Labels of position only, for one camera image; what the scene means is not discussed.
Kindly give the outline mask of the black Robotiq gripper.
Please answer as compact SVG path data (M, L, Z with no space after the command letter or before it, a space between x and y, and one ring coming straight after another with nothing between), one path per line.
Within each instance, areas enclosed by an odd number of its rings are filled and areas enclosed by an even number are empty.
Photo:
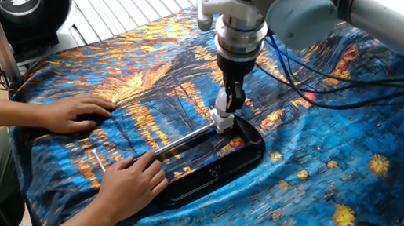
M242 108L245 102L246 95L243 89L243 77L254 69L255 60L237 62L218 53L217 65L224 73L225 111L227 113L235 113L236 110Z

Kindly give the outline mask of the person's right hand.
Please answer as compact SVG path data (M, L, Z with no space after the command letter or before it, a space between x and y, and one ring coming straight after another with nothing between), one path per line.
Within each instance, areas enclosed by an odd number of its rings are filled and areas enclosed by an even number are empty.
M114 226L143 210L167 187L162 164L150 150L136 161L121 159L106 168L99 194L99 211Z

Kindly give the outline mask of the person's left hand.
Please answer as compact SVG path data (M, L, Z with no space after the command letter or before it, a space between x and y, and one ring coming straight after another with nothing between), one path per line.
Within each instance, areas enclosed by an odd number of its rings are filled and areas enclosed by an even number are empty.
M95 117L110 118L116 105L104 97L79 94L35 106L33 126L52 133L78 133L97 128Z

